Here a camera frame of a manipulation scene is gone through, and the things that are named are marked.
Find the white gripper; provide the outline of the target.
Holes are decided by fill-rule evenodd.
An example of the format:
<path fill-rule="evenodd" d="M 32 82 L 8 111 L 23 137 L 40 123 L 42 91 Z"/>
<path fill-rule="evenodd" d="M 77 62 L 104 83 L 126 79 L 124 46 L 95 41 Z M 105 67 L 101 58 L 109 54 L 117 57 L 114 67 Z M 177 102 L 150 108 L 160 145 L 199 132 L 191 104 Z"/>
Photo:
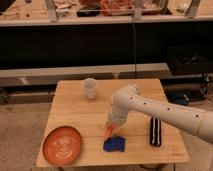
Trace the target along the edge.
<path fill-rule="evenodd" d="M 110 112 L 107 116 L 106 127 L 117 131 L 126 122 L 126 120 L 126 115 L 118 115 L 116 113 Z"/>

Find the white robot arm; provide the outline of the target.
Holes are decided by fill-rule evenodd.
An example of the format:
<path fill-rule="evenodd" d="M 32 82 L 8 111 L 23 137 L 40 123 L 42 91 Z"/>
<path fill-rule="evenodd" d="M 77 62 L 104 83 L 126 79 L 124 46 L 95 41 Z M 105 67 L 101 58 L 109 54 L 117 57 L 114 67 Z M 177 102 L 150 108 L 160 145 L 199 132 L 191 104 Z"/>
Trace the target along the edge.
<path fill-rule="evenodd" d="M 119 128 L 127 121 L 131 110 L 149 115 L 213 144 L 211 111 L 149 99 L 140 95 L 140 88 L 136 84 L 129 84 L 112 94 L 107 124 L 114 129 Z"/>

